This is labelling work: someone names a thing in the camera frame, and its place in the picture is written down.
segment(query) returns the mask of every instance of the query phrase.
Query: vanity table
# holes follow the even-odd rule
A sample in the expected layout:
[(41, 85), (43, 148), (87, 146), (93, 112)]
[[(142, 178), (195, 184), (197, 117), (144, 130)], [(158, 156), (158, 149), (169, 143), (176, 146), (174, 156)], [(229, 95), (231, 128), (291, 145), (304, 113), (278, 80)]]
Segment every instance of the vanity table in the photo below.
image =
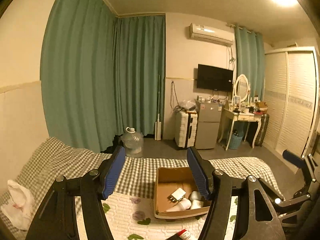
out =
[(223, 109), (222, 112), (222, 130), (221, 130), (221, 135), (220, 135), (220, 139), (218, 142), (220, 142), (222, 140), (224, 131), (225, 131), (225, 125), (226, 125), (226, 120), (227, 119), (231, 119), (232, 120), (232, 124), (231, 124), (231, 129), (230, 129), (230, 133), (229, 133), (229, 137), (227, 138), (227, 145), (226, 145), (226, 150), (228, 150), (229, 147), (229, 143), (231, 140), (231, 136), (232, 136), (232, 131), (233, 131), (233, 125), (236, 121), (242, 121), (242, 122), (249, 122), (248, 123), (248, 127), (247, 127), (247, 131), (245, 133), (244, 136), (244, 141), (247, 138), (248, 135), (248, 130), (249, 130), (249, 125), (250, 122), (258, 122), (258, 127), (257, 127), (257, 131), (256, 134), (254, 135), (253, 141), (252, 141), (252, 149), (254, 148), (254, 143), (256, 141), (257, 135), (260, 131), (260, 127), (261, 127), (261, 115), (259, 114), (243, 114), (243, 113), (235, 113), (231, 110), (228, 110), (226, 108)]

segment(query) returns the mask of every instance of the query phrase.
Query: suitcase handle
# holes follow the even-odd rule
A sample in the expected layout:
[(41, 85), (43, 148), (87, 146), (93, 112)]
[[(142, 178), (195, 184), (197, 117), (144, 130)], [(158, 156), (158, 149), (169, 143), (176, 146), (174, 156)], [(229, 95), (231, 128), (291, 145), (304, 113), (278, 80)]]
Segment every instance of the suitcase handle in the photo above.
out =
[(192, 126), (190, 126), (190, 131), (189, 131), (189, 139), (191, 138), (191, 132), (192, 132)]

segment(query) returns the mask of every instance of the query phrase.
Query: blue basket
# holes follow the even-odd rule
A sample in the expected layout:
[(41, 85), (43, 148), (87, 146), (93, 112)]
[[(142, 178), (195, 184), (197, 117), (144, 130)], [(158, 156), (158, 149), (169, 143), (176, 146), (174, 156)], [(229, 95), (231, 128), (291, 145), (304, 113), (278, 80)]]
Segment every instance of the blue basket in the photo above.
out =
[(237, 149), (242, 141), (243, 135), (242, 136), (236, 136), (234, 134), (231, 135), (230, 143), (229, 143), (229, 149), (235, 150)]

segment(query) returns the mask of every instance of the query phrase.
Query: curtain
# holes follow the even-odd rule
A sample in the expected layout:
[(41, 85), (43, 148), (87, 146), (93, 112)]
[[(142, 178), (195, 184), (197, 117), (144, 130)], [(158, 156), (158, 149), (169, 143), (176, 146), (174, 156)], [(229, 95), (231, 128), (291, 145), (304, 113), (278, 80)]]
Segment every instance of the curtain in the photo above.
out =
[(55, 0), (45, 30), (40, 79), (50, 136), (94, 152), (116, 133), (115, 16), (102, 0)]
[(163, 117), (165, 16), (117, 19), (114, 50), (117, 133), (130, 126), (154, 134), (159, 75)]
[(244, 74), (251, 84), (250, 96), (253, 98), (255, 93), (259, 99), (263, 99), (264, 85), (264, 46), (263, 38), (260, 33), (247, 32), (244, 27), (240, 29), (237, 25), (236, 47), (237, 47), (237, 74)]

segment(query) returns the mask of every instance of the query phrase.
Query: wardrobe sliding door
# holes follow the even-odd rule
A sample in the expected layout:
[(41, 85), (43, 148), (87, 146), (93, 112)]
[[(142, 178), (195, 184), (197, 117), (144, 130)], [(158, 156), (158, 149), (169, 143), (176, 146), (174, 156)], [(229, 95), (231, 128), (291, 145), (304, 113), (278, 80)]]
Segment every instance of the wardrobe sliding door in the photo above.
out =
[(276, 151), (305, 152), (316, 103), (316, 67), (312, 51), (288, 53), (288, 103)]
[(286, 53), (266, 54), (265, 86), (263, 100), (268, 104), (270, 115), (264, 145), (275, 149), (284, 116), (287, 89)]

